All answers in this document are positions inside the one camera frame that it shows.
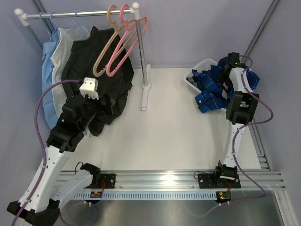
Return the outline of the beige plastic hanger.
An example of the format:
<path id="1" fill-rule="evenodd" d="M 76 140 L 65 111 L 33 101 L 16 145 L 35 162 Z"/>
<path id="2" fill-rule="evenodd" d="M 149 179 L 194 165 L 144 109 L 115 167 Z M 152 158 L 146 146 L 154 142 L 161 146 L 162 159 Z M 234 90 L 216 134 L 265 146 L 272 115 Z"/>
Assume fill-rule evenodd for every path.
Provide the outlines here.
<path id="1" fill-rule="evenodd" d="M 95 61 L 95 64 L 93 66 L 93 75 L 95 77 L 100 77 L 102 76 L 104 73 L 106 73 L 106 66 L 108 64 L 108 62 L 106 63 L 106 65 L 103 67 L 103 69 L 98 70 L 98 66 L 100 65 L 101 61 L 103 60 L 103 58 L 105 57 L 105 54 L 107 53 L 107 51 L 109 50 L 109 47 L 111 46 L 111 44 L 114 42 L 114 40 L 118 37 L 118 35 L 122 32 L 120 29 L 121 27 L 118 27 L 116 20 L 112 20 L 111 18 L 111 12 L 116 10 L 117 6 L 116 5 L 110 5 L 108 10 L 107 10 L 107 21 L 109 23 L 109 25 L 111 25 L 114 29 L 114 33 L 113 35 L 109 38 L 108 42 L 105 44 L 103 50 L 101 51 L 100 55 L 98 56 L 97 60 Z"/>

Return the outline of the pink plastic hanger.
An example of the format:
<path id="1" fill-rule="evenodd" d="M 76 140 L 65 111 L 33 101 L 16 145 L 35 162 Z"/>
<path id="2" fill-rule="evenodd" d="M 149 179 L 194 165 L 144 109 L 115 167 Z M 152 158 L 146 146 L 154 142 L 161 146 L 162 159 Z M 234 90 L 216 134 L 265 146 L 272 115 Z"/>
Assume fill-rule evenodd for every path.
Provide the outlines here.
<path id="1" fill-rule="evenodd" d="M 134 24 L 131 24 L 131 22 L 124 18 L 124 12 L 125 10 L 129 9 L 130 13 L 134 15 L 133 22 Z M 148 19 L 146 16 L 140 17 L 140 5 L 137 2 L 134 2 L 132 6 L 130 7 L 128 4 L 124 4 L 119 12 L 119 21 L 122 25 L 121 31 L 125 30 L 122 38 L 118 42 L 115 50 L 113 51 L 113 54 L 106 66 L 106 74 L 109 77 L 112 77 L 115 75 L 115 73 L 119 70 L 119 68 L 123 65 L 129 54 L 133 51 L 135 45 L 138 43 L 139 38 L 135 40 L 132 44 L 132 46 L 128 49 L 126 54 L 123 56 L 123 58 L 118 62 L 116 67 L 114 69 L 111 69 L 111 66 L 113 65 L 114 61 L 117 59 L 117 57 L 121 54 L 121 52 L 126 48 L 126 46 L 131 42 L 131 39 L 135 35 L 133 32 L 133 29 L 136 29 L 137 36 L 144 35 L 144 33 L 147 30 L 148 26 Z"/>

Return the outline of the blue plaid shirt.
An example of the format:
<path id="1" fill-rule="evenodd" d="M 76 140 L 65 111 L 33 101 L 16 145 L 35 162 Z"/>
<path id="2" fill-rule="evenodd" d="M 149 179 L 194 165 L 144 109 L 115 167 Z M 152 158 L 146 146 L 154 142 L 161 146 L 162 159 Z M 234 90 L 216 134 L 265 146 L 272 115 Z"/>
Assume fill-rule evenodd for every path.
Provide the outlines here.
<path id="1" fill-rule="evenodd" d="M 229 53 L 210 64 L 209 70 L 192 69 L 191 76 L 185 77 L 198 90 L 195 100 L 202 113 L 226 109 L 226 119 L 233 124 L 247 124 L 253 119 L 259 95 L 251 93 L 260 79 L 240 57 L 239 53 Z"/>

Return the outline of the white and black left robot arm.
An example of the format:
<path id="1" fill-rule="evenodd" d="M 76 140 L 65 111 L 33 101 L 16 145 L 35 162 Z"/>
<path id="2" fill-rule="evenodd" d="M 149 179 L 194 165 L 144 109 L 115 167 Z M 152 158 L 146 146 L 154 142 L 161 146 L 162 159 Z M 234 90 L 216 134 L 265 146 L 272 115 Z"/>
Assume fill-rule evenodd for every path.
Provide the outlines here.
<path id="1" fill-rule="evenodd" d="M 85 163 L 67 182 L 54 189 L 64 165 L 83 139 L 84 129 L 97 110 L 97 101 L 82 95 L 66 101 L 46 141 L 40 168 L 24 195 L 8 205 L 8 212 L 32 226 L 52 226 L 62 208 L 81 190 L 115 188 L 115 174 L 103 174 L 97 166 Z"/>

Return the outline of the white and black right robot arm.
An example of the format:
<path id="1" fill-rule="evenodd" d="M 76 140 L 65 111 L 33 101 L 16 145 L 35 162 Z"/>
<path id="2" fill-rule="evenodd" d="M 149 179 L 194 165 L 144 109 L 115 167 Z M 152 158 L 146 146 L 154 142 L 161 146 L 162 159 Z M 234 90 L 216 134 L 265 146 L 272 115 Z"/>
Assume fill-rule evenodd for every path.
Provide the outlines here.
<path id="1" fill-rule="evenodd" d="M 252 122 L 258 105 L 259 95 L 251 96 L 252 89 L 247 81 L 247 66 L 240 62 L 240 54 L 229 53 L 222 67 L 218 81 L 223 85 L 223 91 L 233 95 L 226 110 L 229 121 L 228 135 L 224 149 L 224 158 L 214 169 L 213 182 L 218 188 L 240 188 L 238 176 L 238 153 L 244 131 Z"/>

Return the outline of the light blue shirt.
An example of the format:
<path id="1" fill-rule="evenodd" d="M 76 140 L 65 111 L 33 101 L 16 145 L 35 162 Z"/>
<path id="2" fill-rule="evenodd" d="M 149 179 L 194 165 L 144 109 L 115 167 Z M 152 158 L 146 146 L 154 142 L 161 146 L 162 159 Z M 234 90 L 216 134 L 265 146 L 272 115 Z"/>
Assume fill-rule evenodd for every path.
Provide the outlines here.
<path id="1" fill-rule="evenodd" d="M 57 47 L 59 42 L 58 30 L 55 29 L 53 33 L 50 34 L 50 40 L 43 44 L 43 64 L 42 64 L 42 91 L 44 92 L 50 86 L 52 86 L 52 72 L 54 64 L 51 61 L 51 57 Z M 52 129 L 58 120 L 58 116 L 55 111 L 53 94 L 51 90 L 43 97 L 42 100 L 44 115 L 46 123 L 50 129 Z"/>

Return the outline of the white shirt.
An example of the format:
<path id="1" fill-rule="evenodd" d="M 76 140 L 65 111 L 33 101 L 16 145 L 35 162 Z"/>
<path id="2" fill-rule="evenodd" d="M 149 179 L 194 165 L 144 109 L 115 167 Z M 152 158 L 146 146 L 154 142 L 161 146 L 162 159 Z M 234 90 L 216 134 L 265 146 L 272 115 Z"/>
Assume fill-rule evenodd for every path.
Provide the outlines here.
<path id="1" fill-rule="evenodd" d="M 71 55 L 71 48 L 74 41 L 86 40 L 90 33 L 86 27 L 75 27 L 71 29 L 58 29 L 59 42 L 51 56 L 51 62 L 54 65 L 52 70 L 52 83 L 56 84 L 62 80 L 64 67 Z M 54 108 L 56 115 L 62 113 L 62 106 L 66 101 L 66 94 L 62 84 L 52 89 Z"/>

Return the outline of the black garment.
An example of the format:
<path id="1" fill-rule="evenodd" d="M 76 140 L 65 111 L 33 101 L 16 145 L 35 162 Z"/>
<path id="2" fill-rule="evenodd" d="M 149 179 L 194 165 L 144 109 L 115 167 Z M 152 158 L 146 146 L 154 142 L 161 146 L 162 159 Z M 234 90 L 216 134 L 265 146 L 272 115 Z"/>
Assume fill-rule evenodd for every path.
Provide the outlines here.
<path id="1" fill-rule="evenodd" d="M 71 55 L 64 67 L 62 80 L 82 80 L 85 77 L 93 77 L 93 66 L 105 44 L 113 35 L 114 29 L 98 30 L 95 26 L 92 28 L 90 36 L 86 40 L 77 40 L 73 42 Z M 132 87 L 134 70 L 129 58 L 115 73 L 109 77 L 105 73 L 97 77 L 97 92 L 99 97 L 104 94 L 110 94 L 115 100 L 113 116 L 96 116 L 88 126 L 93 136 L 98 136 L 105 125 L 110 125 L 118 118 L 125 109 L 128 92 Z"/>

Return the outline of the white plastic basket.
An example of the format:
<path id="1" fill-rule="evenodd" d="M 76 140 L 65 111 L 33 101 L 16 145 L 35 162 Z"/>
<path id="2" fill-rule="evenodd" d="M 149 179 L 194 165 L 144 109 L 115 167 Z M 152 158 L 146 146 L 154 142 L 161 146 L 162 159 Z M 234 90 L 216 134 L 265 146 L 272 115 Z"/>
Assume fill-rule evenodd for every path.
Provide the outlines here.
<path id="1" fill-rule="evenodd" d="M 184 76 L 184 82 L 195 94 L 195 102 L 202 113 L 226 111 L 229 102 L 222 96 L 222 84 L 217 80 L 225 62 L 225 57 L 219 62 L 207 58 Z"/>

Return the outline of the white metal clothes rack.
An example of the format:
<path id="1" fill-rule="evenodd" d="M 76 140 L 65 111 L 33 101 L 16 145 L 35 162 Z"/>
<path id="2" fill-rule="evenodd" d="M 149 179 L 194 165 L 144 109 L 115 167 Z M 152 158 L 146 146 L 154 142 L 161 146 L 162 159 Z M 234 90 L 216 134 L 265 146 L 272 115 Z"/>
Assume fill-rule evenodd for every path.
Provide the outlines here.
<path id="1" fill-rule="evenodd" d="M 29 26 L 29 20 L 31 19 L 39 19 L 38 14 L 27 14 L 24 13 L 23 10 L 17 8 L 14 11 L 15 15 L 18 17 L 20 22 L 23 26 Z M 127 9 L 124 12 L 125 14 L 131 14 L 130 10 Z M 64 18 L 64 17 L 73 17 L 74 13 L 54 13 L 53 18 Z M 104 16 L 107 14 L 107 11 L 80 11 L 78 13 L 78 16 Z M 43 13 L 42 17 L 44 19 L 48 19 L 50 17 L 50 14 Z M 142 103 L 141 103 L 141 110 L 146 111 L 148 106 L 148 99 L 149 99 L 149 91 L 151 89 L 151 83 L 150 83 L 150 77 L 151 77 L 151 65 L 146 63 L 145 60 L 145 53 L 144 53 L 144 47 L 143 47 L 143 36 L 138 36 L 139 41 L 139 53 L 140 53 L 140 60 L 141 60 L 141 66 L 142 66 L 142 75 L 143 75 L 143 83 L 142 83 Z"/>

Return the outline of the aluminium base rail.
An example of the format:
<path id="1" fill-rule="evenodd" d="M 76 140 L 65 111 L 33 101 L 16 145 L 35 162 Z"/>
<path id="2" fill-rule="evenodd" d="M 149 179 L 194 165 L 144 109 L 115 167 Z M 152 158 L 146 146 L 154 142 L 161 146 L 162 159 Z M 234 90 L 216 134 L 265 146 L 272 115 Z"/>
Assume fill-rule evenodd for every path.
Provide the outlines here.
<path id="1" fill-rule="evenodd" d="M 115 174 L 115 190 L 197 190 L 200 173 L 196 169 L 101 171 L 101 174 Z M 286 189 L 279 171 L 246 170 L 245 174 L 265 190 Z"/>

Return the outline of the aluminium frame post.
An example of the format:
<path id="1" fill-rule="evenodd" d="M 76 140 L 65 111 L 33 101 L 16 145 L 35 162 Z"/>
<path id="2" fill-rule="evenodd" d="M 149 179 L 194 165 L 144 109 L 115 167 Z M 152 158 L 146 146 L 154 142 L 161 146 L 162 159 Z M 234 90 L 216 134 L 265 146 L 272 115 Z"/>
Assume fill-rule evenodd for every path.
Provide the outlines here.
<path id="1" fill-rule="evenodd" d="M 246 63 L 248 61 L 248 57 L 250 57 L 253 49 L 255 48 L 259 38 L 261 37 L 261 35 L 263 34 L 263 32 L 265 31 L 265 28 L 267 27 L 269 21 L 271 20 L 271 18 L 273 17 L 276 9 L 278 8 L 279 4 L 280 4 L 281 0 L 272 0 L 268 9 L 266 10 L 263 18 L 261 19 L 258 28 L 256 29 L 245 53 L 244 56 L 242 56 L 242 62 Z"/>

